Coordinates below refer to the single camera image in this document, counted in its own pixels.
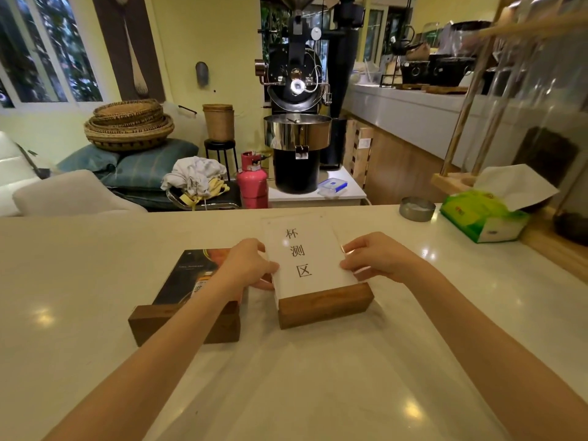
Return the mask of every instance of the blue cushion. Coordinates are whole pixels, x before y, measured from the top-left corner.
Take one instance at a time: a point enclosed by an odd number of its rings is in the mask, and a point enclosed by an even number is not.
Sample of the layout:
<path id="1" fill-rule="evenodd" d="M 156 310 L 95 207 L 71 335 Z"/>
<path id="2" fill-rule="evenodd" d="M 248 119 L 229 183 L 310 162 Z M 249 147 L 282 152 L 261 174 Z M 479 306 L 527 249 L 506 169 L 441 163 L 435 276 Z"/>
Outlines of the blue cushion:
<path id="1" fill-rule="evenodd" d="M 107 152 L 90 144 L 63 159 L 62 162 L 57 164 L 57 168 L 62 172 L 90 170 L 101 179 L 116 170 L 120 159 L 120 153 Z"/>
<path id="2" fill-rule="evenodd" d="M 178 159 L 198 155 L 193 143 L 168 139 L 161 147 L 122 155 L 116 170 L 100 180 L 107 187 L 160 190 L 161 181 Z"/>

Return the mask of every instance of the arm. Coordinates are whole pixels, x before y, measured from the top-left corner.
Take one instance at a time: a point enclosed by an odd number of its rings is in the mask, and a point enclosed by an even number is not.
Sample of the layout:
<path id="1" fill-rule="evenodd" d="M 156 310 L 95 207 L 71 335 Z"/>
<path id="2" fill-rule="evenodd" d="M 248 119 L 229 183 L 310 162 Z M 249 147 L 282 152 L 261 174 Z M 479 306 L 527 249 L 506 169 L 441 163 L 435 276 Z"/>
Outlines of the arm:
<path id="1" fill-rule="evenodd" d="M 224 305 L 277 263 L 255 239 L 231 249 L 193 298 L 85 397 L 45 441 L 139 441 L 164 407 Z"/>
<path id="2" fill-rule="evenodd" d="M 404 283 L 484 400 L 516 440 L 588 440 L 588 405 L 537 357 L 494 324 L 443 274 L 383 233 L 343 246 L 358 280 Z"/>

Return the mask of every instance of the plastic food container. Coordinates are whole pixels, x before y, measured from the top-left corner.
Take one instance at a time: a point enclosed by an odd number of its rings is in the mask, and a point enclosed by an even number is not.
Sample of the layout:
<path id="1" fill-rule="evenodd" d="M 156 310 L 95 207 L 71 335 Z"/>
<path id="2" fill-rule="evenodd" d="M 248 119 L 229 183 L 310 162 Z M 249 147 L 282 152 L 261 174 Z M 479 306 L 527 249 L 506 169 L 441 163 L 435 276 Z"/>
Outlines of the plastic food container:
<path id="1" fill-rule="evenodd" d="M 347 187 L 347 181 L 329 178 L 319 184 L 319 195 L 333 198 L 339 196 L 345 187 Z"/>

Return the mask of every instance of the white cloth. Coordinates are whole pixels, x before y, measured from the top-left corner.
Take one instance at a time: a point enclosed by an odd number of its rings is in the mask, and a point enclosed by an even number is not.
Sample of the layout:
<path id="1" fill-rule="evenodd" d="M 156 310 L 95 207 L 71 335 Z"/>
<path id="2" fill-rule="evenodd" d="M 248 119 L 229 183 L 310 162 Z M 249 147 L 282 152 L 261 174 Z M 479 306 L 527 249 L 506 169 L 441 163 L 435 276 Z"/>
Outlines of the white cloth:
<path id="1" fill-rule="evenodd" d="M 185 157 L 173 165 L 172 173 L 164 176 L 162 190 L 177 187 L 190 196 L 209 196 L 209 181 L 213 178 L 223 179 L 226 168 L 214 159 L 205 157 Z"/>

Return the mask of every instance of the black stool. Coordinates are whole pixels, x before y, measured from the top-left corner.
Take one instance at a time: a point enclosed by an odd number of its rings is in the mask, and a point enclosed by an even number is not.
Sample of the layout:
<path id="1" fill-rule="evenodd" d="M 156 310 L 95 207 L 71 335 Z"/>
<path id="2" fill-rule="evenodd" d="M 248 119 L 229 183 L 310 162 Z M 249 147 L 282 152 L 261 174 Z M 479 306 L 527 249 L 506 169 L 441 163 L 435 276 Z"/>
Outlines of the black stool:
<path id="1" fill-rule="evenodd" d="M 207 139 L 204 141 L 204 148 L 206 149 L 206 158 L 208 158 L 208 150 L 217 151 L 217 160 L 221 162 L 221 150 L 224 153 L 224 166 L 226 167 L 226 174 L 229 177 L 229 181 L 231 180 L 231 174 L 229 171 L 229 161 L 226 158 L 226 151 L 233 150 L 233 154 L 235 155 L 235 170 L 239 171 L 239 163 L 237 162 L 237 150 L 235 149 L 235 141 L 234 140 L 225 140 L 225 141 L 217 141 L 212 139 Z"/>

